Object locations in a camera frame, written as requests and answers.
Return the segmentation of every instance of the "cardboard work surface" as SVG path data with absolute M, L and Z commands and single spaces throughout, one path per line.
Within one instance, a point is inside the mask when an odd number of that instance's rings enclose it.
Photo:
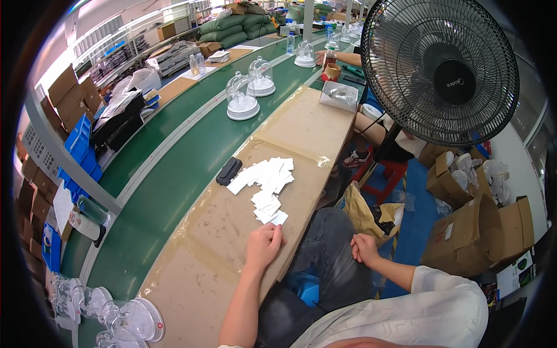
M 260 302 L 288 269 L 321 192 L 351 129 L 353 113 L 318 103 L 320 91 L 299 88 L 236 151 L 243 168 L 273 157 L 293 158 L 295 180 L 279 195 L 289 217 L 288 240 L 265 273 Z M 145 278 L 138 296 L 159 309 L 165 335 L 155 347 L 216 347 L 224 314 L 245 262 L 255 219 L 253 194 L 233 195 L 214 180 L 206 187 Z
M 230 59 L 229 60 L 227 60 L 224 63 L 214 63 L 214 62 L 205 61 L 205 66 L 214 66 L 214 67 L 220 68 L 220 67 L 223 67 L 225 65 L 228 65 L 228 64 L 232 63 L 236 59 L 238 59 L 242 56 L 245 56 L 248 53 L 253 52 L 253 50 L 248 50 L 248 49 L 245 49 L 245 48 L 230 48 L 230 49 L 225 50 L 225 51 L 230 52 Z
M 187 79 L 185 77 L 178 77 L 171 83 L 162 87 L 159 90 L 159 107 L 168 103 L 172 98 L 176 97 L 196 83 L 196 80 Z

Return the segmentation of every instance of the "blue stool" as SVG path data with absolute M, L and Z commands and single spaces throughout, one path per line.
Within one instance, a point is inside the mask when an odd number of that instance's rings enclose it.
M 319 303 L 319 278 L 315 276 L 306 272 L 290 273 L 286 277 L 286 288 L 309 307 L 315 307 Z

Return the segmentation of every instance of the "fan logo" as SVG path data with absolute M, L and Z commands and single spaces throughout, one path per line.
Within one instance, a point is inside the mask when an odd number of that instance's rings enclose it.
M 463 79 L 454 80 L 450 84 L 447 84 L 447 87 L 452 87 L 456 85 L 461 85 L 461 86 L 464 85 L 464 80 Z

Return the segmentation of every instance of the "white paper label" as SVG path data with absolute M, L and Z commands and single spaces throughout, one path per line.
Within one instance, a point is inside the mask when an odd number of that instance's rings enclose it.
M 452 225 L 453 224 L 451 223 L 449 226 L 447 226 L 447 230 L 445 231 L 445 241 L 451 237 Z

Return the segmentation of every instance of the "brown paper bag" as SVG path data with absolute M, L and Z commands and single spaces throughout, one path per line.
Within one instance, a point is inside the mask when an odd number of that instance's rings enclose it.
M 402 203 L 384 203 L 381 204 L 381 218 L 379 222 L 394 222 L 395 226 L 388 236 L 375 223 L 373 214 L 369 210 L 368 204 L 364 197 L 361 196 L 358 189 L 358 182 L 351 182 L 344 191 L 344 195 L 336 204 L 337 208 L 344 210 L 358 233 L 368 234 L 375 237 L 375 243 L 379 248 L 389 239 L 393 238 L 400 230 L 400 222 L 404 212 L 404 204 Z

